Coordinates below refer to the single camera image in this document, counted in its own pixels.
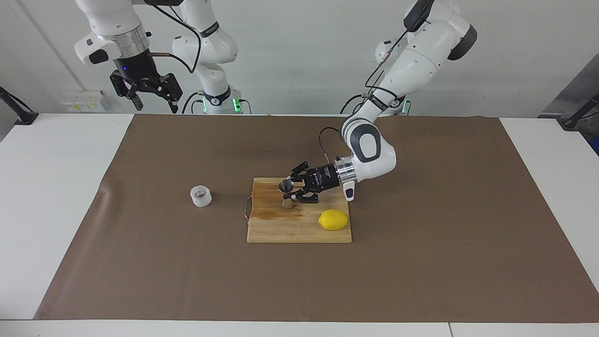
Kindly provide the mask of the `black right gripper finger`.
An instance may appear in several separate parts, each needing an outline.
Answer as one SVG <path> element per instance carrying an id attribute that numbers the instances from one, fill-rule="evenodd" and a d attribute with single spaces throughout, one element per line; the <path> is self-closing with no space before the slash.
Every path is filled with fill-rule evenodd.
<path id="1" fill-rule="evenodd" d="M 135 82 L 128 86 L 126 79 L 118 70 L 114 70 L 111 73 L 110 80 L 118 96 L 128 99 L 136 108 L 136 111 L 142 111 L 144 105 L 137 94 L 137 84 Z"/>
<path id="2" fill-rule="evenodd" d="M 162 98 L 168 102 L 171 113 L 176 114 L 178 112 L 178 102 L 183 95 L 183 90 L 175 75 L 169 73 L 161 76 L 161 88 Z"/>

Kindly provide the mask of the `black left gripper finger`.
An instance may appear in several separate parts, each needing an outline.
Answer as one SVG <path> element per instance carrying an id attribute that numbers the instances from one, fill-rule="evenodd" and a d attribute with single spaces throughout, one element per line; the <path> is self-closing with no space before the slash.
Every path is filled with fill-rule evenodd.
<path id="1" fill-rule="evenodd" d="M 321 193 L 321 189 L 303 186 L 301 189 L 293 192 L 293 200 L 304 204 L 317 204 L 319 203 L 319 193 Z"/>
<path id="2" fill-rule="evenodd" d="M 302 162 L 291 170 L 289 180 L 293 182 L 303 182 L 310 177 L 310 166 L 307 161 Z"/>

